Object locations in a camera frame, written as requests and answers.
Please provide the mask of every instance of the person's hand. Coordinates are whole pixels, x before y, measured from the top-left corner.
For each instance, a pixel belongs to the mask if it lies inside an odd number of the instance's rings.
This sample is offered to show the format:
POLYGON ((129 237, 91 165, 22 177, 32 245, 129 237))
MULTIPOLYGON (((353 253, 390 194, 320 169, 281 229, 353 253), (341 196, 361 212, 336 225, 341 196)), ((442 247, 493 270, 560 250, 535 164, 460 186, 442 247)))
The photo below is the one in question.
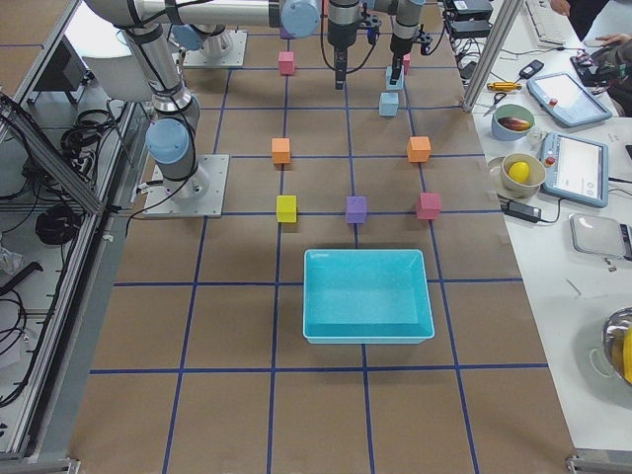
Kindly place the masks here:
POLYGON ((571 4, 567 0, 551 0, 551 8, 565 17, 571 15, 571 4))
POLYGON ((605 35, 603 37, 596 37, 596 40, 602 40, 602 46, 608 46, 609 44, 620 43, 624 44, 632 40, 632 35, 625 35, 624 33, 617 33, 615 35, 605 35))

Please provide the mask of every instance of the metal bowl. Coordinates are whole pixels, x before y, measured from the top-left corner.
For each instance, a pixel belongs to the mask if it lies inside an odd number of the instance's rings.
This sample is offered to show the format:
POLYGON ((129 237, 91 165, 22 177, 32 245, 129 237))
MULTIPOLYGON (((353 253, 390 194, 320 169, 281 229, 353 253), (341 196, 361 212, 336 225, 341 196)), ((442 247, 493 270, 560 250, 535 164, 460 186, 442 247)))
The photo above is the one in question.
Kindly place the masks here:
POLYGON ((601 338, 603 353, 616 376, 619 376, 630 387, 632 383, 623 376, 623 338, 632 331, 632 307, 619 309, 612 314, 603 325, 601 338))

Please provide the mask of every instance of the keyboard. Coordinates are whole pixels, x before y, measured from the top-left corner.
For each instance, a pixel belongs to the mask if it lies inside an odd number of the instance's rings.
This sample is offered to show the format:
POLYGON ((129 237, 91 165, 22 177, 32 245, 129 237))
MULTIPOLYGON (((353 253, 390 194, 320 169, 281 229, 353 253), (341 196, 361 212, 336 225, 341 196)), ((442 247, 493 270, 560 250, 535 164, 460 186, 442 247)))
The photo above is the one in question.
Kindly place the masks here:
POLYGON ((524 0, 524 8, 535 42, 542 47, 563 46, 566 42, 559 33, 555 13, 548 0, 524 0))

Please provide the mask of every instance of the bowl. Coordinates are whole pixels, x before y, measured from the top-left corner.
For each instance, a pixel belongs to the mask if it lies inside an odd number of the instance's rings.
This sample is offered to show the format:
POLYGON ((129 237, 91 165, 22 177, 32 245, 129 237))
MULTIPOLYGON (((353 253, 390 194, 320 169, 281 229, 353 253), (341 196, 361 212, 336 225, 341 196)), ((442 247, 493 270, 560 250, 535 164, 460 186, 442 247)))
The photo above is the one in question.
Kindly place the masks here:
POLYGON ((544 165, 531 155, 513 153, 503 158, 501 182, 505 188, 512 191, 513 198, 529 198, 535 195, 540 189, 540 185, 544 183, 545 178, 546 170, 544 165), (529 166, 529 176, 524 183, 513 180, 508 174, 512 164, 518 161, 523 161, 529 166))
POLYGON ((312 344, 418 344, 435 335, 418 249, 305 252, 303 336, 312 344))
POLYGON ((601 333, 603 342, 602 352, 597 349, 591 352, 591 365, 602 376, 607 378, 620 378, 629 387, 632 383, 625 379, 623 373, 623 338, 628 331, 632 331, 632 308, 623 308, 612 314, 605 324, 601 333), (598 362, 595 363, 595 356, 602 355, 601 359, 605 359, 605 370, 599 368, 598 362))
POLYGON ((500 106, 492 115, 492 133, 494 133, 496 138, 502 141, 514 141, 523 138, 529 133, 534 125, 535 117, 533 114, 523 106, 516 104, 505 104, 504 106, 500 106), (527 130, 523 131, 510 130, 500 125, 498 122, 499 119, 503 119, 505 117, 516 117, 517 119, 526 120, 531 124, 531 126, 527 130))

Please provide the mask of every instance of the scissors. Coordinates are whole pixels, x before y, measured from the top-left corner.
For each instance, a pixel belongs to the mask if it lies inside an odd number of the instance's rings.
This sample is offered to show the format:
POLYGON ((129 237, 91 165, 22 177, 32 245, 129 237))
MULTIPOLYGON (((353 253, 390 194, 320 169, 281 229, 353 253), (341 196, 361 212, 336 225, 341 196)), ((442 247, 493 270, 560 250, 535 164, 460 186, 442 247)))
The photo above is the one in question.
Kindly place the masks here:
POLYGON ((497 92, 496 94, 494 94, 494 105, 492 107, 490 107, 484 114, 483 117, 488 116, 490 113, 492 113, 496 107, 498 106, 498 103, 504 99, 507 96, 506 92, 497 92))

